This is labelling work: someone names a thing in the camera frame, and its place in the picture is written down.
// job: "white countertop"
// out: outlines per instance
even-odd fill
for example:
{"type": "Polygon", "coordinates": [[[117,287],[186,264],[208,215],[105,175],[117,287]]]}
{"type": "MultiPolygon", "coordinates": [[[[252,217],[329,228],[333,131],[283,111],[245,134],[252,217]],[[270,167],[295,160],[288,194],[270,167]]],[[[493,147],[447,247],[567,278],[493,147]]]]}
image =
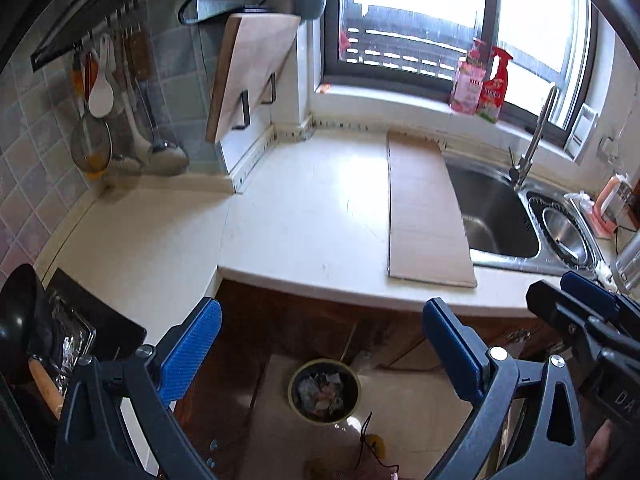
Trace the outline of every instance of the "white countertop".
{"type": "MultiPolygon", "coordinates": [[[[47,271],[62,268],[139,323],[156,343],[220,277],[301,296],[421,311],[435,296],[457,314],[530,316],[527,287],[551,276],[475,267],[477,288],[389,278],[385,136],[317,132],[281,143],[242,193],[110,191],[84,215],[47,271]]],[[[149,471],[130,405],[123,414],[149,471]]]]}

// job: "cutting board holder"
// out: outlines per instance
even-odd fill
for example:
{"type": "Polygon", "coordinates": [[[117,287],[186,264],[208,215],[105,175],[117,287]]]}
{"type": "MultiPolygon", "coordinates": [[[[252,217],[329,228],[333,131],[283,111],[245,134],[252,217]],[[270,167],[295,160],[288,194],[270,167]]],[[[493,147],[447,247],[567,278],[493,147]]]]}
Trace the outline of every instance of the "cutting board holder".
{"type": "MultiPolygon", "coordinates": [[[[261,101],[260,104],[272,105],[276,102],[276,73],[271,72],[269,76],[269,85],[271,86],[271,99],[269,101],[261,101]]],[[[242,122],[244,124],[236,124],[232,130],[245,130],[251,125],[251,110],[249,110],[249,90],[245,88],[240,92],[240,102],[242,105],[242,122]]]]}

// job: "black frying pan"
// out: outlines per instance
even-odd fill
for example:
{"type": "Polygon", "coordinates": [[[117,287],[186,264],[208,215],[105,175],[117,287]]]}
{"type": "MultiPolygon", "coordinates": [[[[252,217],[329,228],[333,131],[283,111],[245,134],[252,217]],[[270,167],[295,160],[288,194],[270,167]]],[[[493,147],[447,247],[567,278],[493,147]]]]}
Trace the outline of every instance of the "black frying pan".
{"type": "Polygon", "coordinates": [[[54,348],[51,306],[30,264],[11,273],[0,291],[0,372],[7,382],[31,380],[28,356],[47,363],[54,348]]]}

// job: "cardboard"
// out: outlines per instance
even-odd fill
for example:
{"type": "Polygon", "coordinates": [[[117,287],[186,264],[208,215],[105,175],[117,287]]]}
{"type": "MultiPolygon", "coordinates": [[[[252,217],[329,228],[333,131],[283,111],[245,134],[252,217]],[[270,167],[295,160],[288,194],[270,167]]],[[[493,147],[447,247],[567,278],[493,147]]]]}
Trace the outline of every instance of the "cardboard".
{"type": "Polygon", "coordinates": [[[477,286],[462,213],[438,144],[389,132],[388,154],[389,276],[477,286]]]}

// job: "red spray bottle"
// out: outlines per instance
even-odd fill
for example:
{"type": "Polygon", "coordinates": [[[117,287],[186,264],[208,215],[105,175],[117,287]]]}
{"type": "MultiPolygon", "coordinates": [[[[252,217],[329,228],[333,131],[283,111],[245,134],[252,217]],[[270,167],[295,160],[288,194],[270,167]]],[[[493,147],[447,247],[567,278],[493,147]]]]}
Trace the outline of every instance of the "red spray bottle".
{"type": "Polygon", "coordinates": [[[492,48],[492,54],[498,57],[498,71],[493,79],[489,79],[489,81],[485,81],[482,84],[476,114],[487,121],[495,123],[504,103],[504,97],[507,95],[509,81],[507,63],[513,57],[506,50],[497,46],[492,48]]]}

